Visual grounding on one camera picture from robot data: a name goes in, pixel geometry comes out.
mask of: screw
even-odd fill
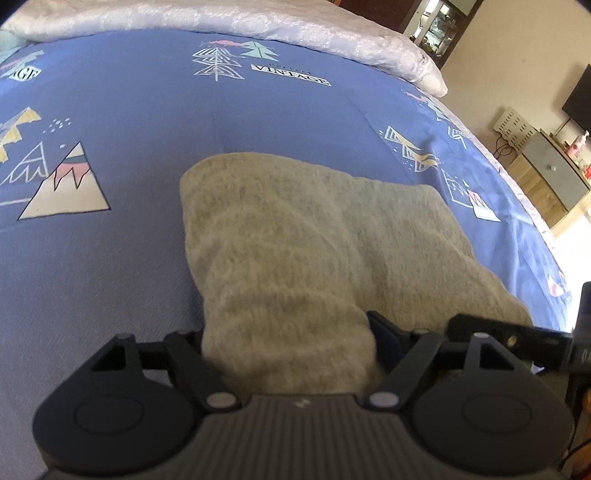
[[[294,405],[298,408],[306,408],[306,407],[309,407],[310,405],[312,405],[312,402],[310,400],[308,400],[307,398],[302,398],[301,400],[298,400],[297,402],[295,402]]]
[[[238,399],[231,393],[217,392],[209,395],[206,401],[211,408],[222,409],[233,407]]]
[[[507,339],[507,347],[513,348],[517,344],[517,335],[511,335]]]
[[[369,398],[369,402],[378,408],[393,408],[398,405],[400,398],[391,392],[376,392]]]

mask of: wooden cabinet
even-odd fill
[[[334,3],[384,27],[402,32],[421,0],[340,0]]]
[[[556,236],[591,206],[591,187],[572,160],[545,132],[530,139],[507,172]]]

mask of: beige wall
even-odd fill
[[[589,63],[591,12],[576,0],[485,0],[443,67],[442,101],[494,151],[492,125],[507,106],[555,131]],[[566,128],[561,139],[579,133]],[[589,146],[582,156],[591,163]]]

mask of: floor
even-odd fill
[[[569,314],[569,326],[574,327],[579,309],[581,287],[591,281],[591,223],[585,216],[574,223],[557,240],[560,265],[568,279],[573,295],[573,308]]]

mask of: bed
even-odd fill
[[[218,153],[429,184],[534,323],[570,329],[550,231],[401,35],[324,0],[36,0],[3,28],[33,43],[0,64],[1,478],[43,470],[35,408],[114,333],[203,324],[178,182]]]

